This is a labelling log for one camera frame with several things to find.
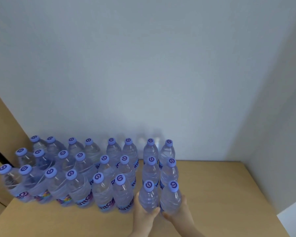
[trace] human hand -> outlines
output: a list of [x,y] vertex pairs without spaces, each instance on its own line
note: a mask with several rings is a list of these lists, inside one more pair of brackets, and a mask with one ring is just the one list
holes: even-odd
[[174,215],[169,215],[166,212],[162,212],[162,215],[173,224],[179,234],[194,228],[194,221],[190,209],[188,208],[185,195],[182,195],[181,206]]
[[147,237],[151,231],[154,218],[160,212],[155,208],[151,213],[145,211],[138,200],[139,192],[134,198],[133,231],[129,237]]

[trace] water bottle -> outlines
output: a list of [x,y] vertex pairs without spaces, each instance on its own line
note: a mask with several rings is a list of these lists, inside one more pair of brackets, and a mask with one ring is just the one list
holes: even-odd
[[138,151],[131,138],[125,140],[122,153],[123,155],[128,155],[130,163],[134,165],[135,171],[137,171],[139,166]]
[[89,181],[84,175],[78,174],[76,170],[70,170],[66,173],[68,180],[67,187],[69,195],[76,205],[80,208],[87,208],[92,205],[93,195]]
[[171,180],[161,191],[160,212],[165,211],[169,215],[175,214],[181,206],[182,195],[179,190],[179,184]]
[[98,172],[93,177],[92,193],[94,201],[102,212],[109,212],[115,205],[113,198],[113,185],[111,180]]
[[4,187],[16,199],[24,203],[34,200],[34,198],[27,192],[26,188],[24,187],[19,169],[12,168],[11,165],[5,164],[0,167],[0,175]]
[[160,188],[163,189],[171,180],[178,181],[179,171],[176,166],[176,160],[170,158],[167,164],[161,170]]
[[129,212],[134,205],[134,192],[125,175],[118,174],[113,185],[113,196],[121,213]]
[[118,171],[119,173],[124,174],[130,185],[134,189],[136,186],[136,172],[134,165],[132,163],[129,163],[129,157],[127,155],[123,155],[120,158],[120,161],[121,162],[118,165]]
[[148,158],[150,156],[153,156],[156,159],[156,162],[158,163],[158,148],[155,145],[154,139],[147,139],[147,144],[144,147],[144,164],[148,161]]
[[68,152],[72,156],[76,156],[76,154],[78,154],[79,152],[83,152],[85,149],[83,144],[81,144],[79,141],[77,141],[77,139],[74,137],[69,138],[68,144],[69,144]]
[[44,171],[50,167],[53,167],[56,163],[55,160],[51,160],[45,154],[43,149],[38,149],[34,152],[34,156],[36,158],[36,167],[40,170]]
[[58,153],[62,150],[66,150],[63,143],[55,139],[55,137],[50,136],[46,139],[47,142],[47,153],[57,159]]
[[53,200],[47,189],[47,179],[44,171],[30,165],[22,166],[19,173],[23,176],[24,187],[28,193],[40,204],[46,204]]
[[67,150],[62,150],[58,153],[59,157],[59,167],[63,172],[70,171],[74,169],[76,165],[76,158],[72,155],[69,155]]
[[115,177],[119,173],[116,165],[110,161],[110,158],[107,155],[101,156],[98,172],[103,173],[104,178],[108,178],[112,184],[115,183]]
[[85,141],[85,154],[90,158],[98,169],[100,167],[100,158],[101,158],[101,149],[100,147],[93,142],[91,138],[86,139]]
[[166,143],[162,147],[160,154],[159,154],[159,168],[160,170],[164,165],[167,164],[167,161],[173,158],[175,159],[175,151],[173,147],[173,141],[172,140],[166,140]]
[[30,140],[33,143],[33,151],[38,149],[43,149],[44,151],[47,150],[47,142],[41,139],[38,135],[32,136]]
[[27,151],[26,148],[18,149],[15,154],[18,157],[20,166],[30,165],[34,167],[36,165],[35,157],[32,152]]
[[154,182],[146,180],[139,191],[139,203],[145,211],[152,212],[159,205],[158,187],[154,186]]
[[45,176],[47,177],[47,188],[56,201],[62,206],[67,207],[72,205],[72,201],[69,195],[69,189],[66,185],[67,179],[65,173],[57,171],[55,167],[51,167],[46,170]]
[[154,186],[158,187],[160,179],[160,169],[156,159],[151,156],[148,158],[146,165],[143,167],[142,180],[143,184],[146,180],[151,180]]
[[108,146],[106,148],[106,154],[109,156],[112,163],[118,167],[120,158],[122,156],[122,149],[114,138],[108,139]]
[[93,164],[93,162],[86,157],[84,152],[79,152],[76,155],[76,166],[75,169],[79,174],[84,175],[90,184],[93,183],[93,176],[97,172],[97,168]]

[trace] water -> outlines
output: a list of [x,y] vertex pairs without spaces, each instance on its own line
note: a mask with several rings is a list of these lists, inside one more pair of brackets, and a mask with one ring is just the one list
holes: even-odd
[[129,162],[134,165],[135,171],[137,171],[139,167],[138,151],[131,138],[125,139],[122,154],[129,157]]
[[69,195],[69,189],[66,185],[65,173],[57,171],[55,167],[51,167],[45,172],[45,176],[47,178],[47,188],[56,201],[62,207],[73,205],[74,202]]
[[93,176],[97,173],[97,168],[93,162],[86,157],[84,152],[79,152],[76,155],[76,166],[75,169],[79,174],[84,175],[90,184],[93,183]]
[[155,145],[155,140],[154,139],[147,139],[147,144],[144,147],[144,164],[147,162],[148,158],[150,156],[153,156],[157,163],[158,163],[158,148]]
[[94,201],[102,212],[113,210],[115,200],[113,198],[113,185],[111,180],[98,172],[93,177],[92,193]]
[[85,147],[76,138],[71,137],[68,140],[68,152],[72,156],[76,156],[79,152],[84,152]]
[[54,159],[57,159],[58,153],[62,150],[67,150],[65,145],[58,140],[55,139],[55,137],[50,136],[46,139],[47,142],[47,153],[50,156],[53,156]]
[[18,157],[20,166],[30,165],[34,167],[36,165],[36,160],[33,153],[27,151],[26,148],[18,149],[15,154]]
[[169,215],[175,214],[182,203],[182,195],[179,190],[179,184],[176,181],[170,181],[161,191],[160,208]]
[[36,158],[36,167],[40,170],[44,171],[50,167],[53,167],[56,164],[56,161],[50,159],[43,149],[38,149],[34,152],[34,156]]
[[173,158],[175,159],[175,151],[173,147],[172,140],[166,140],[164,146],[162,147],[160,154],[159,154],[159,168],[160,170],[164,165],[167,164],[167,161]]
[[110,161],[107,155],[102,155],[100,158],[100,167],[98,172],[103,173],[104,178],[111,180],[111,183],[115,183],[115,177],[119,173],[116,165]]
[[124,174],[126,179],[129,181],[130,185],[134,189],[136,186],[136,172],[134,165],[129,162],[129,157],[127,155],[123,155],[120,158],[118,171],[119,173]]
[[148,158],[147,163],[143,167],[142,180],[143,184],[146,180],[151,180],[154,186],[158,187],[160,179],[160,169],[156,159],[151,156]]
[[139,203],[149,213],[159,205],[158,187],[154,186],[154,182],[146,180],[139,191]]
[[4,187],[9,193],[19,201],[27,203],[33,201],[34,198],[27,192],[22,182],[22,175],[19,169],[12,168],[11,165],[5,164],[0,167],[0,175]]
[[179,171],[176,166],[176,160],[170,158],[167,164],[162,168],[160,175],[160,188],[163,189],[171,180],[178,181]]
[[41,139],[38,135],[34,135],[30,138],[30,141],[33,143],[33,151],[38,149],[43,149],[47,151],[47,142]]
[[37,167],[25,165],[19,169],[19,173],[22,175],[25,189],[38,203],[46,204],[53,200],[47,189],[47,179],[44,171]]
[[86,139],[85,141],[85,154],[90,158],[98,169],[100,167],[100,158],[101,158],[101,149],[100,147],[93,142],[91,138]]
[[114,165],[118,165],[122,156],[122,149],[114,138],[108,139],[108,146],[106,148],[106,154]]
[[76,165],[76,158],[72,155],[69,155],[69,152],[67,150],[62,150],[58,153],[59,157],[59,167],[63,172],[70,171],[71,169],[74,169]]
[[118,174],[113,185],[113,196],[121,213],[129,212],[134,205],[134,192],[125,175]]
[[68,180],[69,195],[76,205],[80,208],[91,206],[93,204],[93,195],[87,178],[73,169],[66,173],[66,178]]

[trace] bottle cap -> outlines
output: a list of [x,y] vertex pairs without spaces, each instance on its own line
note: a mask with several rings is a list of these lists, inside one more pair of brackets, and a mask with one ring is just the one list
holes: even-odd
[[115,143],[116,143],[115,138],[110,138],[110,139],[108,139],[108,144],[109,144],[109,145],[114,145]]
[[55,167],[48,168],[45,171],[45,176],[47,178],[53,178],[57,174],[57,169]]
[[26,148],[20,148],[20,149],[18,149],[16,152],[15,152],[15,154],[17,155],[17,156],[22,156],[22,155],[25,155],[27,153],[27,149]]
[[165,145],[168,146],[168,147],[171,147],[171,146],[173,146],[173,141],[168,139],[168,140],[166,140]]
[[78,154],[76,154],[77,161],[83,161],[85,158],[86,158],[86,154],[83,152],[79,152]]
[[144,189],[145,189],[146,192],[153,191],[154,187],[155,187],[155,185],[151,180],[146,180],[144,182]]
[[68,153],[68,151],[66,151],[66,150],[62,150],[62,151],[60,151],[60,152],[58,153],[58,157],[59,157],[60,159],[65,159],[65,158],[68,157],[68,155],[69,155],[69,153]]
[[171,192],[177,192],[179,190],[179,183],[175,180],[172,180],[168,184]]
[[175,167],[176,166],[176,160],[175,159],[173,159],[173,158],[170,158],[169,160],[168,160],[168,166],[170,166],[170,167]]
[[68,140],[68,144],[69,144],[69,145],[73,145],[73,144],[76,143],[76,142],[77,142],[77,139],[74,138],[74,137],[71,137],[71,138],[69,138],[69,140]]
[[40,140],[40,137],[38,135],[33,135],[30,140],[34,143]]
[[101,164],[107,164],[110,161],[110,158],[108,155],[102,155],[100,158],[100,163]]
[[86,139],[85,144],[86,145],[92,145],[93,144],[93,139],[91,139],[91,138]]
[[32,171],[32,166],[30,165],[25,165],[25,166],[22,166],[20,169],[19,169],[19,173],[21,175],[27,175],[28,173],[30,173]]
[[67,180],[73,180],[77,177],[78,173],[76,170],[71,169],[70,171],[66,172],[66,179]]
[[9,164],[5,164],[5,165],[0,166],[0,175],[4,175],[4,174],[9,173],[11,171],[11,169],[12,169],[12,166]]
[[120,161],[122,164],[126,165],[129,163],[129,157],[128,155],[123,155],[121,158],[120,158]]
[[123,185],[126,181],[125,175],[119,174],[115,177],[115,184]]
[[55,141],[56,141],[56,138],[53,136],[50,136],[46,139],[46,142],[49,144],[54,143]]
[[147,162],[150,166],[153,166],[156,163],[156,158],[154,158],[153,156],[150,156],[148,158],[148,162]]
[[36,158],[38,158],[38,157],[42,157],[44,154],[45,154],[45,151],[44,151],[43,149],[38,149],[38,150],[36,150],[36,151],[34,152],[34,156],[35,156]]
[[93,176],[93,181],[96,184],[103,182],[103,180],[104,180],[104,175],[101,172],[98,172]]
[[147,145],[150,145],[150,146],[153,146],[155,144],[155,140],[150,138],[150,139],[147,139]]
[[131,138],[125,139],[125,145],[131,145],[133,143],[133,140]]

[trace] wooden table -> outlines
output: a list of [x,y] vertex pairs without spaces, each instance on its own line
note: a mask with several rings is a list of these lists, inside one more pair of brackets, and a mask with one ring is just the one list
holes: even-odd
[[[136,192],[141,187],[137,172]],[[206,237],[289,237],[245,166],[239,162],[178,161],[179,186],[187,196],[197,228]],[[14,199],[0,215],[0,237],[127,236],[132,213],[100,213],[94,205],[62,208],[23,204]],[[157,216],[150,236],[179,236],[171,223]]]

